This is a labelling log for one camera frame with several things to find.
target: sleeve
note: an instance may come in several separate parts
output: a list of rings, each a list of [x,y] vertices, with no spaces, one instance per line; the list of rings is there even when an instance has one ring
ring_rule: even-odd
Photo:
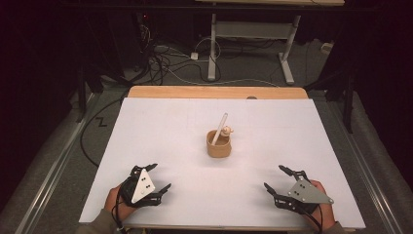
[[[347,234],[340,222],[336,222],[334,226],[322,231],[322,234]]]
[[[113,234],[116,230],[116,222],[112,214],[105,209],[89,225],[82,225],[76,230],[76,234]]]

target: table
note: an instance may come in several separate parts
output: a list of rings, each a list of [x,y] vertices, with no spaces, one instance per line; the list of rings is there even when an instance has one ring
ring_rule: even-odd
[[[236,4],[272,4],[272,5],[315,5],[321,7],[343,6],[344,0],[197,0],[202,2],[236,3]],[[215,80],[216,37],[243,37],[243,38],[265,38],[265,39],[286,39],[285,50],[279,53],[279,60],[282,66],[285,82],[288,85],[294,84],[291,69],[288,65],[288,55],[294,42],[295,33],[301,16],[295,16],[293,23],[269,23],[269,22],[245,22],[245,21],[217,21],[216,14],[212,14],[210,33],[210,53],[208,61],[208,76],[210,81]]]
[[[228,158],[214,159],[207,156],[205,137],[223,111],[229,114],[226,124],[235,130],[233,150]],[[109,188],[122,182],[134,165],[152,163],[159,164],[150,172],[155,186],[172,187],[160,206],[140,209],[125,220],[126,226],[306,229],[298,214],[277,209],[263,186],[267,182],[285,195],[295,183],[278,169],[285,165],[322,181],[335,199],[336,218],[346,228],[365,227],[314,103],[299,88],[133,87],[80,222],[94,220]]]

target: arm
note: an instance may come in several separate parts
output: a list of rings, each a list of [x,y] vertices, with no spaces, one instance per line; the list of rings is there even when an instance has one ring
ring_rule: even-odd
[[[311,184],[319,191],[326,194],[324,187],[318,181],[311,180]],[[316,210],[311,214],[318,223],[322,225],[323,234],[345,234],[343,227],[334,218],[333,207],[331,204],[319,204]],[[314,230],[319,231],[316,224],[310,220],[307,216],[303,215],[307,222],[313,227]]]
[[[107,195],[104,208],[100,211],[100,214],[97,218],[91,222],[89,225],[80,226],[76,230],[76,234],[112,234],[116,230],[117,224],[113,218],[114,207],[116,205],[116,197],[118,195],[119,188],[118,185],[115,188],[110,189],[109,194]],[[122,197],[120,198],[120,204],[118,205],[119,219],[121,221],[125,220],[129,215],[131,215],[136,208],[131,208],[126,206]]]

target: hand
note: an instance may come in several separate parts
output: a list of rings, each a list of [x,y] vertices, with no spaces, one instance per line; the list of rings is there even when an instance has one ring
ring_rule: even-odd
[[[104,204],[104,209],[108,212],[115,215],[115,209],[113,209],[116,205],[116,197],[118,195],[118,191],[121,185],[118,185],[115,188],[110,189],[109,194],[107,195],[106,202]],[[128,207],[125,203],[123,203],[122,196],[119,198],[119,202],[121,204],[118,205],[118,216],[121,221],[127,219],[129,215],[131,215],[137,208]]]
[[[325,189],[324,187],[322,187],[322,184],[320,182],[311,180],[311,184],[319,191],[326,194]],[[316,210],[312,213],[313,218],[315,218],[316,221],[321,224],[321,213],[319,211],[319,208],[321,208],[322,212],[322,230],[324,231],[332,227],[336,222],[334,219],[333,207],[331,206],[331,204],[319,204],[319,207],[317,207]],[[319,231],[319,228],[312,220],[310,220],[305,215],[303,215],[303,217],[306,218],[307,222],[313,227],[314,230]]]

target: white tabletop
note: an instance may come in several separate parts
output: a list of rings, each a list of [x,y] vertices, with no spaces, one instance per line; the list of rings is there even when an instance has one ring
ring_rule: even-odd
[[[233,149],[211,158],[206,134],[225,112]],[[365,227],[311,99],[126,98],[80,222],[94,220],[133,166],[153,163],[157,190],[172,186],[160,206],[138,210],[126,226],[305,229],[299,214],[274,206],[263,185],[286,195],[295,179],[278,168],[284,165],[323,183],[344,227]]]

